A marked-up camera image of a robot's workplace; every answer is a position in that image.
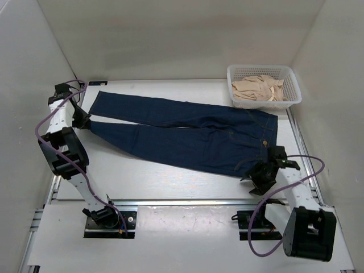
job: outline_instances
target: beige cloth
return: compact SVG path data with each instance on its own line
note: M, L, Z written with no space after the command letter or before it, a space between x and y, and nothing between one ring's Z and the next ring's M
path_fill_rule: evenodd
M234 97L250 101L288 101L283 96L283 82L267 75L245 77L232 83Z

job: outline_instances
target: dark blue jeans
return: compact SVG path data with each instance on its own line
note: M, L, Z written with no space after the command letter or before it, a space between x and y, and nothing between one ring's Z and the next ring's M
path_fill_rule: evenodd
M99 92L91 132L134 156L198 171L243 176L276 145L277 116L258 110Z

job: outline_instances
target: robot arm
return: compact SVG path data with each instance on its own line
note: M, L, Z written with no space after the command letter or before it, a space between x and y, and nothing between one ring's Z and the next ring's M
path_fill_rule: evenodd
M72 92L68 84L59 84L55 88L55 94L48 99L48 105L51 112L56 108L59 109L52 117L49 128L46 134L42 135L42 138L48 145L50 144L53 148L63 151L63 155L87 173L89 159L73 127L88 129L90 115L84 112L73 98L59 107ZM109 197L99 189L92 179L89 178L89 181L86 181L82 173L73 165L58 156L48 145L41 141L38 142L52 172L55 175L62 176L63 179L74 185L88 203L88 209L85 208L82 212L91 217L97 225L114 226L118 222L117 213L114 209L102 203L113 204ZM95 196L98 196L102 202L97 200Z
M281 187L302 179L298 164L287 159L284 147L271 147L268 163L258 163L251 171L254 193L264 194L275 183ZM319 205L311 190L303 183L283 191L289 205L267 204L261 210L283 237L287 256L330 261L332 257L336 218Z

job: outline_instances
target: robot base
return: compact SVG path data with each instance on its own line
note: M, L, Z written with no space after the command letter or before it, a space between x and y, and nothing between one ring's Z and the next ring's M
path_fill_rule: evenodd
M121 214L124 216L127 237L125 232L120 231L120 223L116 222L113 227L106 227L97 225L92 218L87 217L84 238L109 238L109 239L134 239L135 227L137 225L137 212L123 211Z

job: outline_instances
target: white basket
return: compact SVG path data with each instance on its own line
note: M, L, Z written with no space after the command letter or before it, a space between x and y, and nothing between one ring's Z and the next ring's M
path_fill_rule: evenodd
M234 98L232 82L260 75L268 75L276 80L284 79L283 94L288 101L244 101ZM285 65L230 65L227 68L227 84L235 108L285 109L293 104L299 104L302 100L296 76L292 69Z

